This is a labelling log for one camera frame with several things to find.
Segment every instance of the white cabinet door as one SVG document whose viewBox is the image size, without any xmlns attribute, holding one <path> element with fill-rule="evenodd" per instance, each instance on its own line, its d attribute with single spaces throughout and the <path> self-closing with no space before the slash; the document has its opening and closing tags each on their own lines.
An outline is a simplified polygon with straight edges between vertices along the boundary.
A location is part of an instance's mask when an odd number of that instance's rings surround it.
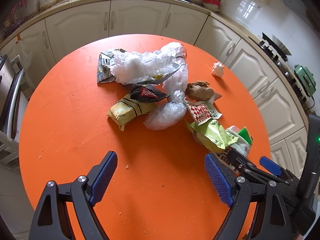
<svg viewBox="0 0 320 240">
<path fill-rule="evenodd" d="M 306 128 L 302 128 L 301 130 L 297 131 L 296 133 L 285 139 L 291 156 L 294 174 L 297 177 L 301 176 L 303 166 L 307 158 L 307 141 L 308 133 Z"/>
<path fill-rule="evenodd" d="M 280 165 L 284 169 L 288 169 L 294 173 L 292 160 L 289 154 L 289 150 L 284 140 L 277 142 L 270 146 L 271 160 Z"/>
<path fill-rule="evenodd" d="M 193 45 L 207 17 L 205 13 L 171 4 L 161 36 Z"/>
<path fill-rule="evenodd" d="M 169 6 L 169 3 L 156 1 L 113 0 L 110 7 L 109 35 L 161 35 Z"/>
<path fill-rule="evenodd" d="M 56 62 L 70 52 L 109 36 L 110 1 L 79 5 L 45 19 Z"/>
<path fill-rule="evenodd" d="M 32 53 L 33 55 L 31 65 L 26 73 L 32 82 L 30 85 L 37 87 L 44 76 L 56 64 L 50 47 L 44 19 L 22 31 L 20 38 L 25 52 L 27 54 Z M 11 46 L 6 44 L 6 46 L 1 49 L 1 53 L 8 54 L 11 60 L 14 59 L 19 53 L 18 51 L 20 51 L 17 47 L 14 48 L 15 44 L 16 42 L 14 44 L 12 43 Z"/>
<path fill-rule="evenodd" d="M 268 62 L 245 40 L 241 40 L 225 65 L 237 76 L 252 98 L 256 98 L 278 77 Z"/>
<path fill-rule="evenodd" d="M 223 23 L 209 16 L 195 46 L 225 63 L 241 37 Z"/>
<path fill-rule="evenodd" d="M 270 145 L 304 127 L 300 113 L 280 78 L 254 101 L 266 125 Z"/>
</svg>

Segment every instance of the orange table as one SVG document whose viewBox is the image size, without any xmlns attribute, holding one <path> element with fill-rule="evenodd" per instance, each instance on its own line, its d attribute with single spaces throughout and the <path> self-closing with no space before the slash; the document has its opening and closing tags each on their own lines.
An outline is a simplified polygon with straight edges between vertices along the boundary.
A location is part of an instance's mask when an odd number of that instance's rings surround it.
<svg viewBox="0 0 320 240">
<path fill-rule="evenodd" d="M 111 240 L 214 237 L 228 207 L 221 203 L 204 169 L 208 150 L 194 141 L 186 127 L 186 120 L 192 122 L 189 113 L 162 131 L 147 130 L 145 116 L 139 116 L 121 132 L 106 114 L 127 91 L 115 82 L 97 85 L 101 51 L 154 51 L 172 41 L 140 34 L 103 39 L 70 53 L 45 76 L 28 104 L 20 135 L 21 174 L 33 208 L 47 181 L 72 182 L 113 150 L 118 167 L 103 200 L 94 208 Z M 270 157 L 264 122 L 242 83 L 227 68 L 222 79 L 212 76 L 217 60 L 183 45 L 189 82 L 208 81 L 222 95 L 216 101 L 223 114 L 219 122 L 224 128 L 248 128 L 254 139 L 251 161 L 258 164 L 261 156 Z M 71 203 L 68 209 L 76 237 L 83 239 Z M 240 236 L 248 231 L 253 213 L 251 206 Z"/>
</svg>

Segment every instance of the green appliance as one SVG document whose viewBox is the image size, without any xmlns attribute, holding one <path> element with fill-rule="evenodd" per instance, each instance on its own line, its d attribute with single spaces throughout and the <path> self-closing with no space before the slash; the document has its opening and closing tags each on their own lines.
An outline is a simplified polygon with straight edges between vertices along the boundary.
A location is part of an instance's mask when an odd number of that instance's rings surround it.
<svg viewBox="0 0 320 240">
<path fill-rule="evenodd" d="M 316 92 L 316 81 L 313 78 L 313 73 L 307 67 L 295 65 L 294 74 L 300 80 L 306 94 L 311 97 Z"/>
</svg>

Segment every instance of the yellow snack wrapper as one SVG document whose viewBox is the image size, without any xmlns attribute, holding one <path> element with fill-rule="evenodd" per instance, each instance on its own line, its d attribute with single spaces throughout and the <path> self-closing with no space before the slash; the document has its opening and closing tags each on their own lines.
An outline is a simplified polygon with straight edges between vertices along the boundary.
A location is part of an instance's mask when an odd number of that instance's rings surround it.
<svg viewBox="0 0 320 240">
<path fill-rule="evenodd" d="M 125 95 L 107 113 L 119 126 L 120 131 L 124 131 L 124 126 L 138 115 L 148 114 L 156 108 L 155 103 L 142 103 L 130 99 L 130 94 Z"/>
<path fill-rule="evenodd" d="M 238 140 L 237 136 L 226 132 L 216 119 L 211 119 L 201 125 L 195 122 L 187 123 L 187 127 L 208 150 L 214 153 L 223 153 L 229 145 Z"/>
</svg>

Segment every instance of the gas stove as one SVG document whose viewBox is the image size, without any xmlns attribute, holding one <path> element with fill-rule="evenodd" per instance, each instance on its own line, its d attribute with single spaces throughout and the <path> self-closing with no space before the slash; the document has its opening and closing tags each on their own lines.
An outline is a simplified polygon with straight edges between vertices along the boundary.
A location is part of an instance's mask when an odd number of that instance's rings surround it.
<svg viewBox="0 0 320 240">
<path fill-rule="evenodd" d="M 264 33 L 262 33 L 262 40 L 256 44 L 268 55 L 285 76 L 303 109 L 306 111 L 308 109 L 309 96 L 306 94 L 305 88 L 299 78 L 295 75 L 294 70 L 287 64 L 287 56 L 291 56 L 290 51 L 275 36 L 272 35 L 272 39 L 270 39 Z"/>
</svg>

